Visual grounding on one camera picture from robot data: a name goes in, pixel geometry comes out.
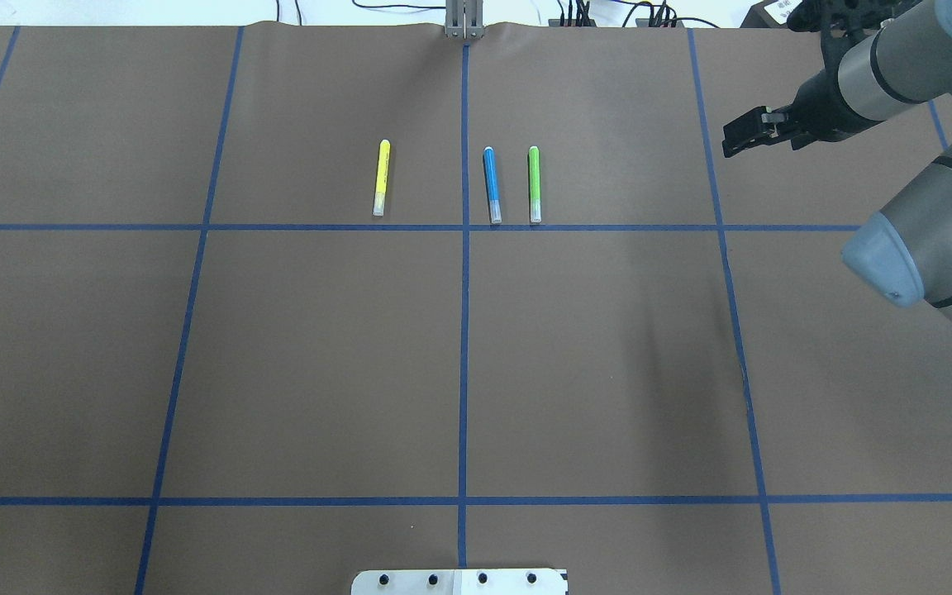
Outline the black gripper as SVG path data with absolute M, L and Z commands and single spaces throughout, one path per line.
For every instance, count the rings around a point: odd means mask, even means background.
M 836 71 L 823 70 L 806 80 L 787 112 L 758 106 L 726 123 L 721 141 L 724 157 L 786 140 L 791 150 L 803 150 L 816 142 L 842 142 L 879 124 L 850 108 L 836 75 Z

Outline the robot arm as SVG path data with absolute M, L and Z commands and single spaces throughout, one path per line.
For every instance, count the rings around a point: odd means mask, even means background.
M 791 31 L 819 35 L 823 69 L 790 104 L 724 125 L 726 158 L 787 142 L 841 142 L 952 97 L 952 1 L 801 1 Z M 843 263 L 899 307 L 928 302 L 952 323 L 952 144 L 846 242 Z

